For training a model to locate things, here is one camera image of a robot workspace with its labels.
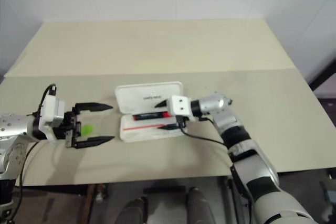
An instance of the red pen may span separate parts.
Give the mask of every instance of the red pen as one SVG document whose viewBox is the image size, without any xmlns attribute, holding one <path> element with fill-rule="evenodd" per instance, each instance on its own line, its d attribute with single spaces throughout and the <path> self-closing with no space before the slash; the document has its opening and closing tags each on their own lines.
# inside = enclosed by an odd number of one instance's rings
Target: red pen
<svg viewBox="0 0 336 224">
<path fill-rule="evenodd" d="M 147 120 L 147 119 L 157 119 L 157 118 L 170 118 L 170 117 L 171 115 L 167 111 L 133 115 L 133 119 L 135 121 Z"/>
<path fill-rule="evenodd" d="M 138 126 L 138 127 L 131 127 L 131 128 L 124 128 L 124 131 L 129 131 L 129 130 L 138 130 L 138 129 L 144 129 L 144 128 L 158 128 L 158 127 L 163 127 L 165 124 L 155 124 L 155 125 L 146 125 L 146 126 Z"/>
</svg>

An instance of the pen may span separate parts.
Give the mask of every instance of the pen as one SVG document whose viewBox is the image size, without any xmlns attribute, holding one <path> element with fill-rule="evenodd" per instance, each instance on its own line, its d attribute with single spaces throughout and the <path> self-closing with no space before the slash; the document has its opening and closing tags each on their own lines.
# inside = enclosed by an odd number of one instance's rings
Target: pen
<svg viewBox="0 0 336 224">
<path fill-rule="evenodd" d="M 171 115 L 169 115 L 169 113 L 167 111 L 151 112 L 151 113 L 133 115 L 133 119 L 135 121 L 147 120 L 147 119 L 157 119 L 157 118 L 170 118 L 170 117 L 171 117 Z"/>
<path fill-rule="evenodd" d="M 145 129 L 145 128 L 157 128 L 161 130 L 177 130 L 179 129 L 179 125 L 177 123 L 171 123 L 171 124 L 154 124 L 154 125 L 145 125 L 145 126 L 137 126 L 137 127 L 131 127 L 131 128 L 123 128 L 123 131 L 129 131 L 129 130 L 139 130 L 139 129 Z"/>
</svg>

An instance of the beige table surface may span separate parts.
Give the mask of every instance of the beige table surface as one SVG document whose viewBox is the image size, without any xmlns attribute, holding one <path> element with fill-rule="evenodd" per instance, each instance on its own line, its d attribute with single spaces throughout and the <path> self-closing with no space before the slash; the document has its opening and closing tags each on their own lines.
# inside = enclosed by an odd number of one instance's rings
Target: beige table surface
<svg viewBox="0 0 336 224">
<path fill-rule="evenodd" d="M 122 41 L 111 46 L 114 40 L 105 41 L 98 32 L 102 30 L 102 33 L 108 34 L 110 31 L 113 34 L 111 37 L 117 38 L 114 32 L 120 33 L 123 29 L 112 28 L 122 24 L 135 27 L 129 28 L 130 34 L 144 34 L 142 37 L 124 33 L 128 43 L 123 43 L 129 47 L 123 51 L 127 55 L 124 61 L 113 53 L 116 48 L 122 51 L 119 45 Z M 146 29 L 144 24 L 148 24 L 149 28 Z M 148 29 L 154 29 L 155 24 L 160 29 L 165 27 L 168 30 L 175 26 L 175 32 L 170 30 L 170 35 L 162 31 L 163 36 L 158 32 L 163 37 L 173 38 L 167 39 L 167 42 L 150 40 L 155 36 Z M 94 36 L 87 35 L 90 27 L 96 31 Z M 208 40 L 205 40 L 207 43 L 199 45 L 202 44 L 201 37 L 205 30 L 207 32 L 203 36 L 208 36 Z M 193 43 L 179 44 L 178 38 L 186 37 L 184 41 L 194 39 L 186 36 L 188 31 L 189 36 L 199 38 L 195 46 Z M 143 44 L 138 43 L 139 38 L 144 39 Z M 150 54 L 151 43 L 161 54 L 167 46 L 174 61 L 182 59 L 186 62 L 178 55 L 179 52 L 181 55 L 182 52 L 189 52 L 186 53 L 189 61 L 196 64 L 185 64 L 184 67 L 175 64 L 174 68 L 170 61 L 162 57 L 171 68 L 162 68 L 163 73 L 157 74 L 157 67 L 162 63 L 154 60 L 155 54 Z M 143 50 L 135 50 L 133 44 Z M 89 61 L 89 55 L 94 51 L 99 53 L 95 60 Z M 131 51 L 138 54 L 132 57 L 131 53 L 127 54 Z M 86 60 L 80 61 L 80 52 Z M 73 58 L 81 62 L 80 67 L 68 64 L 75 62 Z M 115 58 L 118 65 L 103 64 L 103 59 L 106 63 L 112 63 Z M 27 114 L 35 111 L 44 88 L 54 82 L 58 87 L 58 98 L 65 100 L 67 110 L 76 102 L 87 101 L 114 106 L 111 111 L 95 115 L 94 127 L 102 134 L 117 137 L 84 150 L 66 149 L 62 141 L 58 144 L 41 141 L 28 159 L 24 184 L 86 184 L 230 174 L 226 149 L 214 143 L 188 137 L 138 143 L 120 141 L 118 128 L 121 114 L 114 96 L 115 87 L 161 81 L 182 82 L 184 93 L 195 99 L 213 91 L 221 91 L 232 98 L 232 109 L 279 172 L 336 166 L 334 126 L 262 20 L 181 22 L 179 25 L 175 25 L 175 22 L 52 23 L 43 25 L 0 85 L 0 113 Z M 207 122 L 189 124 L 188 128 L 191 133 L 219 140 Z"/>
</svg>

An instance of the black cable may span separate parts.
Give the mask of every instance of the black cable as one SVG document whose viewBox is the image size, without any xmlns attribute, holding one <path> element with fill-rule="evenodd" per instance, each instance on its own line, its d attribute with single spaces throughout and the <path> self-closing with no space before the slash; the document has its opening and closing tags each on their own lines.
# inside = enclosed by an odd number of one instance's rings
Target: black cable
<svg viewBox="0 0 336 224">
<path fill-rule="evenodd" d="M 202 117 L 199 117 L 198 120 L 200 122 L 203 122 L 203 121 L 209 121 L 212 123 L 213 126 L 215 126 L 214 122 L 210 119 L 210 118 L 202 118 Z"/>
<path fill-rule="evenodd" d="M 42 98 L 41 98 L 41 101 L 40 101 L 40 104 L 38 105 L 38 109 L 36 112 L 32 113 L 32 115 L 34 116 L 39 116 L 40 115 L 40 112 L 41 112 L 41 108 L 42 108 L 42 104 L 43 104 L 43 101 L 44 101 L 44 98 L 46 97 L 48 91 L 53 87 L 53 86 L 56 86 L 56 84 L 52 83 L 50 84 L 43 92 L 43 95 L 42 95 Z"/>
<path fill-rule="evenodd" d="M 252 224 L 252 202 L 250 199 L 248 200 L 248 214 L 250 216 L 249 224 Z"/>
<path fill-rule="evenodd" d="M 33 148 L 38 144 L 38 142 L 36 142 L 30 149 L 29 151 L 27 152 L 26 154 L 26 157 L 25 157 L 25 160 L 23 161 L 23 164 L 22 164 L 22 169 L 21 169 L 21 172 L 20 172 L 20 176 L 19 176 L 19 188 L 20 188 L 20 196 L 19 196 L 19 201 L 16 205 L 16 208 L 12 214 L 12 216 L 10 217 L 9 221 L 11 221 L 10 223 L 14 223 L 13 220 L 14 220 L 14 217 L 16 216 L 19 208 L 20 208 L 20 205 L 21 205 L 21 202 L 22 202 L 22 197 L 23 197 L 23 188 L 22 188 L 22 176 L 23 176 L 23 169 L 25 167 L 25 163 L 26 163 L 26 160 L 27 160 L 27 157 L 28 155 L 32 152 Z"/>
<path fill-rule="evenodd" d="M 216 141 L 216 140 L 213 140 L 213 139 L 210 139 L 210 138 L 206 138 L 206 137 L 201 137 L 201 136 L 195 136 L 195 135 L 192 135 L 192 134 L 189 134 L 189 133 L 186 133 L 182 126 L 179 126 L 180 130 L 182 131 L 182 133 L 186 136 L 189 136 L 189 137 L 192 137 L 192 138 L 196 138 L 196 139 L 200 139 L 200 140 L 206 140 L 206 141 L 210 141 L 210 142 L 214 142 L 214 143 L 217 143 L 217 144 L 220 144 L 220 145 L 224 145 L 223 143 L 219 142 L 219 141 Z"/>
</svg>

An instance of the red marker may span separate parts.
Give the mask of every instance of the red marker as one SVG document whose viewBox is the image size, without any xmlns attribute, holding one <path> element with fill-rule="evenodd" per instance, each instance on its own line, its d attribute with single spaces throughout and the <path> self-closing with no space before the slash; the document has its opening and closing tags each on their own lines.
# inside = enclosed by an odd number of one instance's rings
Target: red marker
<svg viewBox="0 0 336 224">
<path fill-rule="evenodd" d="M 170 118 L 170 117 L 171 115 L 169 115 L 167 111 L 133 115 L 133 119 L 135 121 L 147 120 L 147 119 L 157 119 L 157 118 Z"/>
</svg>

